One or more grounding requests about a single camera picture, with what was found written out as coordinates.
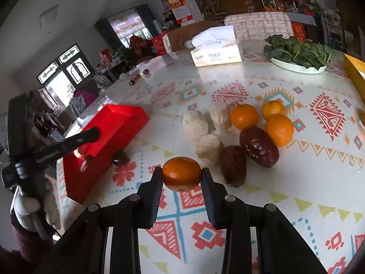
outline held orange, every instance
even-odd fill
[[[266,133],[277,147],[283,147],[292,140],[294,126],[285,115],[274,114],[266,125]]]
[[[274,114],[285,115],[285,107],[279,101],[268,101],[262,105],[261,108],[262,117],[269,121]]]
[[[249,104],[237,105],[231,112],[231,123],[240,131],[245,127],[256,126],[258,119],[257,110]]]
[[[192,158],[174,157],[163,165],[162,180],[173,191],[190,191],[200,183],[201,169]]]

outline white glove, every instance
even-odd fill
[[[46,213],[46,221],[48,224],[53,226],[56,230],[60,229],[60,215],[57,210],[56,201],[53,195],[53,187],[51,182],[45,178],[46,180],[46,196],[43,201],[43,209]],[[30,214],[38,211],[41,207],[41,204],[37,199],[27,197],[22,194],[22,192],[18,192],[18,189],[14,195],[14,212],[16,218],[23,228],[28,231],[36,232],[36,228],[32,222]]]

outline curtain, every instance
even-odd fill
[[[139,5],[136,7],[136,11],[141,18],[143,24],[145,27],[150,31],[151,35],[153,37],[158,35],[158,31],[156,30],[156,27],[152,23],[152,21],[155,19],[148,8],[147,4]]]
[[[121,46],[124,47],[121,40],[118,38],[118,35],[116,32],[114,32],[112,26],[106,18],[98,20],[95,24],[95,27],[101,36],[103,36],[103,38],[108,42],[110,47],[112,47],[112,49],[117,50]]]

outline white plate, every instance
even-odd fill
[[[298,73],[304,73],[304,74],[319,74],[319,73],[322,73],[327,67],[327,66],[323,66],[323,67],[319,68],[319,70],[317,70],[314,67],[305,68],[304,66],[282,62],[282,61],[274,59],[274,58],[271,58],[271,61],[275,65],[277,65],[281,68],[284,68],[286,70],[294,71],[294,72],[298,72]]]

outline green leafy vegetable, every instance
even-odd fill
[[[305,68],[319,68],[328,65],[334,55],[333,50],[326,44],[298,41],[295,37],[289,39],[277,34],[265,39],[269,45],[263,48],[268,59],[275,58],[287,63],[296,63]]]

